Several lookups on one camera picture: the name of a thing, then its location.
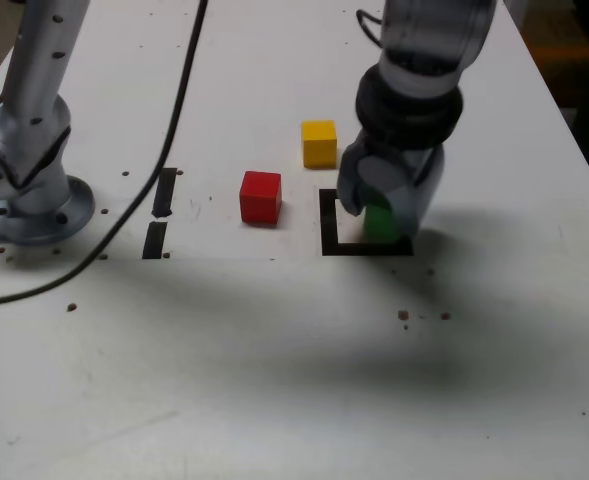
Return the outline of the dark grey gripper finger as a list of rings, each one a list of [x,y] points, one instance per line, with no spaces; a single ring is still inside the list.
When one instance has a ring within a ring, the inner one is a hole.
[[[366,206],[367,189],[358,171],[359,162],[368,156],[363,142],[354,142],[342,154],[337,178],[337,197],[352,216],[359,216]]]

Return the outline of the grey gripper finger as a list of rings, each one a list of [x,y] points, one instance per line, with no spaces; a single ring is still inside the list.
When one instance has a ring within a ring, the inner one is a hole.
[[[362,203],[382,210],[400,236],[415,236],[444,171],[442,148],[404,151],[394,161],[370,156],[361,167]]]

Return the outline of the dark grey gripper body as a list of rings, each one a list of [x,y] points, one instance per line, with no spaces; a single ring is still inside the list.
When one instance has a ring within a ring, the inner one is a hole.
[[[368,149],[368,156],[359,162],[358,171],[364,183],[370,186],[416,184],[424,171],[431,170],[432,158],[440,151],[440,146],[425,150],[400,149],[377,141],[364,131],[354,142],[363,142]]]

